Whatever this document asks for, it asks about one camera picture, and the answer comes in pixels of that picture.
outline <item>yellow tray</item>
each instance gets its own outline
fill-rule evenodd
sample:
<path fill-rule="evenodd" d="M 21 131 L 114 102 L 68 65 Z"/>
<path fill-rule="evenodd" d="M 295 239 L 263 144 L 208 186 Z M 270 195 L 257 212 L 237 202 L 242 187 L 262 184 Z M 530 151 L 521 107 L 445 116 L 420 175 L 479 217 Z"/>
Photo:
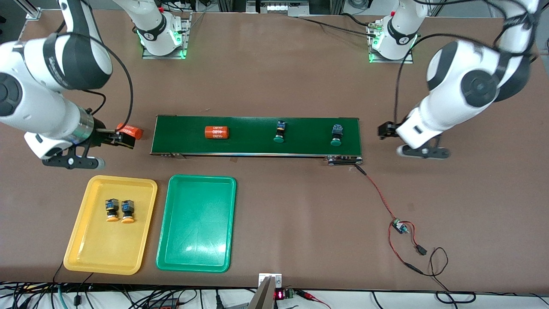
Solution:
<path fill-rule="evenodd" d="M 149 179 L 101 175 L 90 179 L 63 259 L 65 268 L 135 274 L 141 267 L 156 190 L 156 183 Z M 134 201 L 135 222 L 107 222 L 105 200 L 111 198 Z"/>

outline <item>robotic arm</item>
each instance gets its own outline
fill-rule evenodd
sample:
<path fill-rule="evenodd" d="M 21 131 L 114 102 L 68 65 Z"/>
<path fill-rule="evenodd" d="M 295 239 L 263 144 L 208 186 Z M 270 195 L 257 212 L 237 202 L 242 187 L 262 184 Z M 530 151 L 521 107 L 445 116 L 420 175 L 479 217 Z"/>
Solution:
<path fill-rule="evenodd" d="M 161 14 L 148 0 L 115 2 L 133 19 L 151 54 L 162 56 L 181 44 L 173 39 L 180 18 Z M 86 37 L 102 41 L 89 4 L 84 0 L 58 0 L 58 4 L 69 34 L 0 45 L 0 122 L 26 131 L 25 141 L 44 165 L 101 168 L 102 159 L 87 156 L 90 147 L 133 148 L 135 139 L 106 129 L 90 110 L 61 94 L 103 87 L 113 67 L 107 51 Z M 84 148 L 83 155 L 76 154 L 77 147 Z"/>
<path fill-rule="evenodd" d="M 372 48 L 390 60 L 404 58 L 417 37 L 417 30 L 427 16 L 427 6 L 413 0 L 399 0 L 395 14 L 376 21 L 376 40 Z"/>
<path fill-rule="evenodd" d="M 498 51 L 468 41 L 454 41 L 438 50 L 427 69 L 429 95 L 401 124 L 387 122 L 378 128 L 381 139 L 399 136 L 407 145 L 402 156 L 445 159 L 449 151 L 430 140 L 463 123 L 493 102 L 518 93 L 527 83 L 530 61 L 522 54 L 531 49 L 538 0 L 498 4 L 507 15 Z"/>

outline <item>table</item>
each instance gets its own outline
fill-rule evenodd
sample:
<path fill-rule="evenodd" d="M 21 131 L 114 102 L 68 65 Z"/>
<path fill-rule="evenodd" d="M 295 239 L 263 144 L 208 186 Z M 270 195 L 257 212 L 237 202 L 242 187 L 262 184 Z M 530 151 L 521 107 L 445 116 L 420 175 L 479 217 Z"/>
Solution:
<path fill-rule="evenodd" d="M 387 242 L 390 216 L 374 187 L 353 167 L 319 159 L 149 155 L 157 114 L 257 117 L 360 117 L 364 169 L 395 214 L 417 226 L 429 251 L 442 246 L 450 263 L 439 279 L 452 290 L 549 292 L 549 83 L 541 61 L 526 88 L 444 134 L 445 161 L 401 158 L 398 139 L 379 141 L 377 126 L 392 118 L 397 65 L 368 63 L 363 36 L 322 29 L 277 14 L 208 13 L 191 34 L 188 59 L 141 60 L 130 19 L 95 11 L 103 40 L 127 65 L 135 85 L 130 123 L 145 130 L 134 150 L 103 146 L 104 170 L 42 166 L 23 132 L 0 134 L 0 280 L 46 282 L 62 261 L 88 180 L 97 174 L 154 179 L 158 196 L 141 270 L 132 276 L 95 274 L 95 283 L 255 286 L 261 272 L 280 272 L 300 288 L 438 290 L 403 266 Z M 362 17 L 363 21 L 373 17 Z M 324 22 L 361 28 L 343 16 Z M 61 21 L 47 11 L 24 38 L 45 37 Z M 423 35 L 497 35 L 496 19 L 427 18 Z M 399 117 L 427 94 L 425 70 L 449 39 L 418 45 L 406 65 Z M 126 77 L 102 89 L 96 117 L 114 127 L 127 112 Z M 95 108 L 100 98 L 69 92 Z M 223 274 L 162 272 L 155 266 L 167 182 L 174 174 L 230 175 L 238 182 L 230 269 Z M 402 257 L 427 270 L 408 236 L 393 236 Z M 435 264 L 443 263 L 442 257 Z M 62 268 L 57 281 L 88 274 Z"/>

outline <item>black cable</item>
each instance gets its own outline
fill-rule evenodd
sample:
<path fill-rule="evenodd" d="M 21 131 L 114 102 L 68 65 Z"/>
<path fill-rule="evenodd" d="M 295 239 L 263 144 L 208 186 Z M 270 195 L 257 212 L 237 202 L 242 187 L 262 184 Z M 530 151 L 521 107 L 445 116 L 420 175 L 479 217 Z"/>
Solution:
<path fill-rule="evenodd" d="M 446 296 L 448 296 L 448 298 L 450 299 L 450 301 L 447 301 L 447 300 L 443 300 L 440 298 L 440 294 L 443 293 L 445 294 Z M 441 303 L 443 304 L 446 304 L 446 305 L 453 305 L 455 309 L 458 309 L 457 307 L 457 304 L 470 304 L 472 302 L 474 302 L 475 300 L 477 300 L 477 294 L 475 292 L 470 292 L 470 293 L 456 293 L 456 292 L 452 292 L 453 294 L 463 294 L 463 295 L 472 295 L 473 298 L 470 299 L 470 300 L 455 300 L 453 299 L 452 295 L 450 295 L 450 292 L 448 291 L 436 291 L 435 292 L 435 297 L 436 297 L 436 300 L 440 301 Z"/>
<path fill-rule="evenodd" d="M 532 295 L 536 296 L 537 298 L 541 299 L 541 301 L 542 301 L 542 302 L 544 302 L 544 303 L 545 303 L 545 305 L 549 306 L 549 304 L 548 304 L 548 303 L 547 303 L 547 302 L 545 301 L 545 299 L 541 298 L 541 296 L 540 296 L 540 295 L 538 295 L 538 294 L 534 294 L 534 293 L 530 293 L 530 294 L 532 294 Z"/>
<path fill-rule="evenodd" d="M 132 307 L 136 307 L 137 303 L 133 301 L 132 297 L 130 296 L 130 293 L 128 293 L 128 291 L 126 290 L 126 287 L 123 284 L 122 284 L 122 289 L 124 290 L 122 294 L 130 301 L 130 303 L 132 304 Z"/>
<path fill-rule="evenodd" d="M 352 19 L 355 23 L 361 25 L 361 26 L 364 26 L 364 27 L 367 27 L 368 26 L 368 23 L 362 23 L 360 22 L 358 19 L 356 19 L 353 15 L 349 14 L 349 13 L 342 13 L 341 14 L 342 16 L 348 16 L 350 19 Z"/>
<path fill-rule="evenodd" d="M 180 8 L 178 6 L 176 6 L 175 4 L 170 4 L 170 2 L 162 2 L 162 4 L 165 4 L 167 7 L 169 8 L 172 8 L 172 9 L 178 9 L 182 12 L 187 12 L 187 11 L 191 11 L 193 12 L 194 10 L 193 9 L 188 9 L 188 8 Z"/>
<path fill-rule="evenodd" d="M 95 91 L 91 91 L 91 90 L 82 90 L 82 91 L 87 92 L 87 93 L 91 93 L 91 94 L 94 94 L 94 95 L 98 95 L 98 96 L 101 96 L 103 98 L 103 102 L 101 103 L 101 105 L 99 105 L 99 107 L 96 108 L 95 111 L 92 111 L 90 113 L 91 115 L 95 115 L 105 105 L 105 102 L 107 101 L 107 96 L 102 94 L 101 92 L 95 92 Z"/>
<path fill-rule="evenodd" d="M 134 302 L 131 297 L 129 297 L 129 295 L 126 295 L 126 298 L 128 298 L 128 300 L 132 303 L 132 305 L 128 308 L 128 309 L 131 309 L 131 308 L 146 308 L 148 307 L 148 304 L 149 304 L 149 301 L 156 297 L 156 296 L 159 296 L 161 294 L 163 294 L 164 291 L 161 290 L 161 291 L 158 291 L 158 290 L 153 290 L 153 292 L 151 292 L 151 294 L 139 299 L 138 301 Z"/>
<path fill-rule="evenodd" d="M 78 288 L 76 289 L 76 296 L 74 297 L 74 299 L 75 299 L 75 302 L 74 302 L 74 303 L 76 304 L 75 306 L 76 306 L 77 309 L 78 309 L 79 303 L 76 302 L 76 299 L 79 299 L 79 298 L 80 298 L 80 295 L 79 295 L 79 293 L 80 293 L 80 288 L 82 287 L 82 285 L 83 285 L 84 283 L 86 283 L 86 281 L 88 281 L 88 279 L 89 279 L 92 275 L 93 275 L 93 273 L 90 273 L 89 276 L 86 277 L 86 278 L 84 279 L 84 281 L 82 281 L 82 283 L 81 283 L 81 284 L 78 286 Z"/>
<path fill-rule="evenodd" d="M 57 282 L 55 282 L 55 278 L 57 277 L 57 274 L 58 274 L 59 271 L 61 270 L 61 266 L 63 266 L 63 261 L 61 261 L 61 264 L 59 264 L 59 267 L 58 267 L 57 270 L 55 271 L 55 274 L 53 274 L 53 278 L 52 278 L 52 282 L 53 282 L 53 283 L 57 283 Z"/>
<path fill-rule="evenodd" d="M 150 305 L 150 307 L 154 308 L 154 307 L 156 307 L 156 304 L 158 304 L 159 301 L 162 301 L 162 302 L 160 303 L 160 305 L 158 305 L 158 307 L 159 307 L 159 308 L 163 308 L 164 303 L 165 303 L 168 299 L 170 299 L 170 297 L 172 297 L 172 295 L 174 295 L 175 293 L 177 293 L 177 292 L 179 292 L 179 291 L 180 291 L 180 290 L 176 290 L 176 291 L 169 292 L 168 294 L 162 296 L 159 300 L 156 300 L 154 303 L 152 303 L 152 304 Z"/>
<path fill-rule="evenodd" d="M 15 289 L 13 290 L 12 297 L 12 309 L 17 309 L 17 297 L 16 294 L 19 292 L 19 283 L 15 285 Z"/>
<path fill-rule="evenodd" d="M 90 306 L 90 308 L 91 308 L 91 309 L 95 309 L 95 308 L 93 307 L 92 301 L 89 300 L 88 290 L 84 290 L 84 295 L 86 296 L 86 300 L 88 301 L 88 305 Z"/>
<path fill-rule="evenodd" d="M 40 301 L 42 300 L 42 297 L 44 297 L 44 295 L 46 294 L 46 289 L 44 289 L 44 291 L 40 294 L 40 296 L 38 297 L 38 300 L 36 301 L 36 304 L 34 304 L 34 306 L 32 307 L 32 309 L 36 309 L 38 308 L 38 304 L 40 303 Z"/>
<path fill-rule="evenodd" d="M 221 301 L 221 296 L 219 296 L 219 289 L 215 289 L 215 304 L 216 304 L 216 309 L 225 309 L 225 306 Z"/>
<path fill-rule="evenodd" d="M 89 40 L 92 40 L 94 41 L 95 43 L 101 45 L 101 47 L 105 48 L 107 52 L 109 52 L 115 59 L 116 61 L 118 61 L 118 63 L 120 64 L 120 66 L 122 67 L 122 70 L 124 70 L 124 73 L 126 74 L 126 77 L 128 78 L 128 84 L 130 86 L 130 107 L 128 108 L 128 115 L 126 117 L 126 120 L 124 120 L 124 123 L 122 124 L 122 126 L 118 127 L 115 129 L 115 132 L 118 132 L 120 131 L 122 128 L 124 128 L 128 122 L 130 121 L 130 117 L 132 115 L 132 110 L 133 110 L 133 83 L 132 83 L 132 78 L 130 76 L 130 72 L 128 72 L 128 69 L 126 68 L 126 66 L 124 65 L 124 62 L 122 62 L 122 60 L 120 59 L 120 57 L 118 57 L 109 47 L 107 47 L 103 42 L 101 42 L 100 40 L 92 37 L 92 36 L 89 36 L 89 35 L 85 35 L 85 34 L 80 34 L 80 33 L 76 33 L 76 32 L 67 32 L 67 33 L 63 33 L 63 34 L 60 34 L 58 35 L 58 37 L 62 37 L 62 36 L 70 36 L 70 35 L 76 35 L 76 36 L 81 36 L 81 37 L 85 37 Z"/>
<path fill-rule="evenodd" d="M 53 288 L 51 288 L 51 292 L 49 294 L 49 299 L 52 302 L 52 309 L 55 309 L 55 305 L 53 304 Z"/>
<path fill-rule="evenodd" d="M 188 301 L 184 301 L 184 302 L 179 303 L 179 299 L 181 298 L 181 294 L 183 294 L 183 292 L 185 292 L 185 291 L 187 291 L 187 290 L 181 291 L 181 293 L 179 294 L 179 297 L 177 298 L 178 304 L 180 304 L 180 305 L 188 304 L 193 299 L 197 298 L 197 296 L 198 296 L 198 292 L 196 290 L 193 290 L 194 291 L 194 296 L 191 299 L 189 299 Z"/>
<path fill-rule="evenodd" d="M 369 37 L 375 37 L 376 36 L 375 34 L 368 34 L 366 32 L 360 32 L 360 31 L 355 31 L 355 30 L 351 30 L 351 29 L 346 29 L 346 28 L 326 24 L 326 23 L 323 23 L 321 21 L 316 21 L 316 20 L 312 20 L 312 19 L 308 19 L 308 18 L 301 18 L 301 17 L 295 17 L 295 18 L 300 19 L 300 20 L 310 21 L 311 23 L 315 23 L 315 24 L 319 24 L 319 25 L 322 25 L 322 26 L 338 29 L 338 30 L 341 30 L 341 31 L 347 31 L 347 32 L 354 33 L 354 34 L 360 34 L 360 35 L 365 35 L 365 36 L 369 36 Z"/>
<path fill-rule="evenodd" d="M 413 0 L 414 2 L 416 3 L 419 3 L 419 4 L 430 4 L 429 2 L 424 2 L 424 1 L 420 1 L 420 0 Z M 463 3 L 463 2 L 471 2 L 471 1 L 477 1 L 477 0 L 456 0 L 456 1 L 452 1 L 452 2 L 446 2 L 444 5 L 446 4 L 455 4 L 455 3 Z M 483 2 L 489 4 L 489 5 L 492 5 L 493 7 L 501 10 L 500 7 L 498 7 L 497 5 L 487 1 L 487 0 L 482 0 Z M 530 12 L 528 12 L 528 8 L 526 7 L 526 5 L 522 2 L 520 2 L 519 0 L 504 0 L 504 1 L 507 1 L 507 2 L 511 2 L 511 3 L 514 3 L 516 5 L 518 5 L 520 8 L 522 8 L 522 10 L 524 10 L 524 14 L 525 16 L 528 18 L 528 22 L 530 23 L 530 25 L 533 27 L 532 29 L 532 35 L 530 35 L 530 42 L 528 43 L 528 46 L 526 48 L 526 51 L 529 51 L 530 49 L 532 49 L 532 46 L 534 45 L 535 43 L 535 33 L 536 33 L 536 29 L 537 29 L 537 17 L 536 17 L 536 14 L 532 14 Z M 499 37 L 501 37 L 503 35 L 503 33 L 505 32 L 506 28 L 504 27 L 503 30 L 501 31 L 501 33 L 498 35 L 498 39 Z M 510 53 L 511 55 L 514 55 L 514 56 L 526 56 L 525 53 Z"/>
<path fill-rule="evenodd" d="M 372 291 L 372 296 L 374 296 L 374 301 L 376 302 L 376 305 L 379 307 L 379 309 L 383 309 L 383 307 L 379 304 L 379 301 L 376 297 L 376 292 Z"/>
<path fill-rule="evenodd" d="M 496 293 L 496 292 L 487 292 L 488 294 L 494 294 L 494 295 L 499 295 L 499 296 L 502 296 L 502 295 L 509 295 L 509 294 L 515 294 L 515 293 Z"/>
<path fill-rule="evenodd" d="M 63 22 L 59 25 L 59 27 L 57 28 L 57 30 L 55 30 L 55 32 L 60 33 L 61 30 L 63 30 L 63 28 L 65 28 L 65 25 L 66 25 L 66 22 L 65 22 L 65 20 L 63 20 Z"/>

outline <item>orange capacitor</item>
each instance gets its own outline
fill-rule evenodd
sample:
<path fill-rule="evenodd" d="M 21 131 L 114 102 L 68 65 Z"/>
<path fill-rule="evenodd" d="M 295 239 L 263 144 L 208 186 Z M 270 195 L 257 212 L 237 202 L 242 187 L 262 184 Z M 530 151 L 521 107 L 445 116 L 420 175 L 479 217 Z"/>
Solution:
<path fill-rule="evenodd" d="M 207 126 L 204 129 L 204 136 L 207 139 L 228 139 L 229 127 L 227 126 Z"/>
<path fill-rule="evenodd" d="M 119 124 L 116 128 L 119 129 L 124 125 L 123 123 Z M 127 124 L 125 127 L 120 129 L 120 132 L 125 133 L 127 135 L 133 136 L 136 138 L 136 140 L 140 140 L 141 136 L 143 136 L 143 130 L 140 128 L 137 128 L 133 125 Z"/>

